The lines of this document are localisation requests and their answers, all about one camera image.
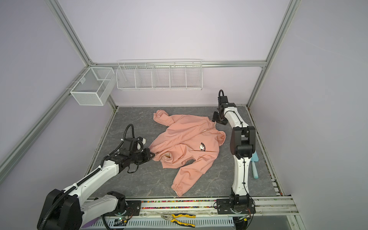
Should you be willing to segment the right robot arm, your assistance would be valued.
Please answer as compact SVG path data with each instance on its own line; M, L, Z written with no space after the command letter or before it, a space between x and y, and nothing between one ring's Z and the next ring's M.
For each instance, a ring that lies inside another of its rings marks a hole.
M256 129L239 114L235 103L230 103L223 90L218 92L218 108L212 120L232 128L230 151L234 159L234 181L229 196L228 212L255 214L255 202L249 193L248 173L256 151Z

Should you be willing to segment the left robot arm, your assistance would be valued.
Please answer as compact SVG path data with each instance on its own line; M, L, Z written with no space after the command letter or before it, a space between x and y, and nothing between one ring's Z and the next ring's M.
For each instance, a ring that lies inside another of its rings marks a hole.
M128 137L125 132L120 144L95 170L69 187L52 190L46 197L37 229L78 230L107 213L125 215L129 206L122 193L112 191L94 201L87 200L104 183L132 164L140 166L150 161L154 154L144 146L145 143L143 137L136 137L134 133Z

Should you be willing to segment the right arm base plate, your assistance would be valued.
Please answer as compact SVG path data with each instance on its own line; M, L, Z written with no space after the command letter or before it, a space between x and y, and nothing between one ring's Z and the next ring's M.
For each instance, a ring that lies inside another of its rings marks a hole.
M229 198L217 199L214 203L218 214L255 214L255 204L250 198L241 197L240 200Z

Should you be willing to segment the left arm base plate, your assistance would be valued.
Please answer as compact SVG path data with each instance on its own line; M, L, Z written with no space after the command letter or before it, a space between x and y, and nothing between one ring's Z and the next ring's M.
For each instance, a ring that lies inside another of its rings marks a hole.
M125 201L125 210L122 216L139 216L141 210L141 200L127 200Z

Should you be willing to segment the pink Snoopy zip jacket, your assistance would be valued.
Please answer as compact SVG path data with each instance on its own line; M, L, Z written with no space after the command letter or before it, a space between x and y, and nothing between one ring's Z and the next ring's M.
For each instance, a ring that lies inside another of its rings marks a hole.
M153 160L160 161L163 168L179 170L171 188L177 196L183 196L211 168L226 134L208 117L170 116L158 110L153 119L167 127L149 146Z

